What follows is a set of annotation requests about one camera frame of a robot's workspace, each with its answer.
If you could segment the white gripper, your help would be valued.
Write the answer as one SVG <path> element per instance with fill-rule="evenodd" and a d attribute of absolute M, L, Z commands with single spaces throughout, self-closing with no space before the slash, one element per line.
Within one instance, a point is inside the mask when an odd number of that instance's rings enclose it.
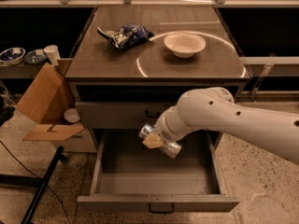
<path fill-rule="evenodd" d="M 164 141 L 176 142 L 182 139 L 187 134 L 187 125 L 178 114 L 177 109 L 170 107 L 157 119 L 155 131 L 143 140 L 143 144 L 148 148 L 161 147 Z"/>

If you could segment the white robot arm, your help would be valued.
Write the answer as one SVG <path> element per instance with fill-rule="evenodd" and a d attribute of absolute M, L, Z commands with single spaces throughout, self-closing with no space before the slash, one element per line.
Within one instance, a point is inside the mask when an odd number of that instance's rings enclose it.
<path fill-rule="evenodd" d="M 228 90 L 216 87 L 184 92 L 139 136 L 148 148 L 166 148 L 199 130 L 228 133 L 299 164 L 298 123 L 298 114 L 238 105 Z"/>

